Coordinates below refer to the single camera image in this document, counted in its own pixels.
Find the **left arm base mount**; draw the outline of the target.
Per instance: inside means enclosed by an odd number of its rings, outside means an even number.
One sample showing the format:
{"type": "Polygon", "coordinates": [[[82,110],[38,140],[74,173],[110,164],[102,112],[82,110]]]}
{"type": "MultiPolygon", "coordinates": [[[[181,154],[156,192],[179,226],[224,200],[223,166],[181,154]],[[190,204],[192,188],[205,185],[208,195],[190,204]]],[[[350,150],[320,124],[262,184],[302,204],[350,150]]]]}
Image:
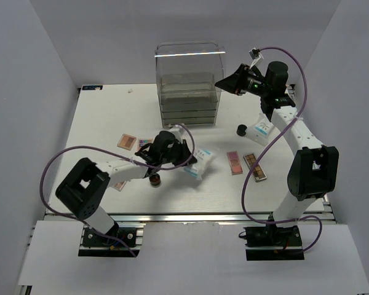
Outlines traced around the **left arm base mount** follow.
{"type": "Polygon", "coordinates": [[[114,238],[102,237],[92,229],[84,227],[78,256],[90,258],[135,258],[138,256],[143,240],[141,226],[116,226],[112,236],[114,238]]]}

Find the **amber glass jar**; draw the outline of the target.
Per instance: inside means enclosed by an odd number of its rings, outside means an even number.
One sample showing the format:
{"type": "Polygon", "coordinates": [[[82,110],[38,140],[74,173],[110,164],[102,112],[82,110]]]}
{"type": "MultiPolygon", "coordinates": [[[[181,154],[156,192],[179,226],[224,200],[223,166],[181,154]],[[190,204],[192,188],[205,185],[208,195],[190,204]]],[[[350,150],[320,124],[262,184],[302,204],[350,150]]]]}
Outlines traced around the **amber glass jar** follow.
{"type": "Polygon", "coordinates": [[[150,185],[157,187],[161,184],[161,177],[158,173],[155,173],[149,177],[150,185]]]}

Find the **black jar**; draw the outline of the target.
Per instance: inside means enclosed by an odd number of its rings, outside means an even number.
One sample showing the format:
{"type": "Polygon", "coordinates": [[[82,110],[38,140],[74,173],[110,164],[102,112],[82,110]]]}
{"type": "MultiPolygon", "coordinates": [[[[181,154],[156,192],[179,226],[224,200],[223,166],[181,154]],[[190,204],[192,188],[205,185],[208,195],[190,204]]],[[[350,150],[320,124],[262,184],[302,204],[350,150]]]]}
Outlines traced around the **black jar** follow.
{"type": "Polygon", "coordinates": [[[240,124],[237,126],[236,134],[238,136],[245,136],[247,133],[247,126],[244,124],[240,124]]]}

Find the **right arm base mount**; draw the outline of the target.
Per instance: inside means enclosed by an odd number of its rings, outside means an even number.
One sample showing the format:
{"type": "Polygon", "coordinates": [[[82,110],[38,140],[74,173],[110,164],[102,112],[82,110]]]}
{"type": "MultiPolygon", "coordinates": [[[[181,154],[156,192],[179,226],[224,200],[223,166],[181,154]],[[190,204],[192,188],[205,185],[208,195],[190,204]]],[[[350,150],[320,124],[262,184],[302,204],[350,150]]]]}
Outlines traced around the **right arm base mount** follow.
{"type": "Polygon", "coordinates": [[[247,261],[302,261],[303,244],[298,226],[244,227],[238,235],[245,241],[247,261]]]}

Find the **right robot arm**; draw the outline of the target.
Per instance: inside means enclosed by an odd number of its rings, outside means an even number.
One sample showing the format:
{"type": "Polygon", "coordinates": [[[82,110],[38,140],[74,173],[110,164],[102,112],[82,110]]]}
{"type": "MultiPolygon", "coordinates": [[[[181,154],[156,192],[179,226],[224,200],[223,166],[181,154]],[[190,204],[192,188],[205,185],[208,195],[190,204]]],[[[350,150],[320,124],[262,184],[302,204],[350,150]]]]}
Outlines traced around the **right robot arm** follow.
{"type": "Polygon", "coordinates": [[[248,247],[285,246],[303,213],[317,199],[335,188],[339,152],[318,140],[300,120],[296,104],[286,94],[288,66],[268,64],[265,74],[242,64],[215,86],[235,95],[251,93],[260,98],[262,113],[280,131],[294,155],[287,176],[288,192],[263,227],[246,230],[248,247]]]}

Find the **cotton pad bag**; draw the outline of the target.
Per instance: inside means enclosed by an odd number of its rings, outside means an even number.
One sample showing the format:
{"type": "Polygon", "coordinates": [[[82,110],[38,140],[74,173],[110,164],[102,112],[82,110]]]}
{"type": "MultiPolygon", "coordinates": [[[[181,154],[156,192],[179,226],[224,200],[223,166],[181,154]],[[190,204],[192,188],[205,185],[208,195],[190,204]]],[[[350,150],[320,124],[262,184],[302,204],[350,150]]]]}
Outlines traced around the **cotton pad bag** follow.
{"type": "Polygon", "coordinates": [[[184,171],[200,181],[207,168],[216,159],[216,153],[208,149],[199,148],[196,150],[194,157],[197,162],[185,166],[184,171]]]}
{"type": "Polygon", "coordinates": [[[273,129],[273,123],[263,113],[260,113],[257,122],[251,126],[247,126],[245,137],[262,146],[267,146],[269,144],[269,136],[273,129]]]}

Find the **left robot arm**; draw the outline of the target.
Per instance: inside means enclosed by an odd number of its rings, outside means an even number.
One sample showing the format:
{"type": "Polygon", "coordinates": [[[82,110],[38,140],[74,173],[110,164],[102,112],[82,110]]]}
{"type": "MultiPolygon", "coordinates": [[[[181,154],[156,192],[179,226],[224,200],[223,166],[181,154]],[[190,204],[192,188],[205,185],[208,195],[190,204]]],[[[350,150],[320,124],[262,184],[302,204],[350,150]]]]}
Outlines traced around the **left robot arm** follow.
{"type": "Polygon", "coordinates": [[[70,170],[55,192],[56,197],[74,215],[97,232],[104,245],[118,243],[119,226],[100,206],[105,191],[118,183],[150,179],[171,164],[169,170],[197,163],[195,149],[190,149],[179,129],[161,131],[152,143],[135,153],[141,160],[118,155],[119,160],[95,163],[84,157],[70,170]]]}

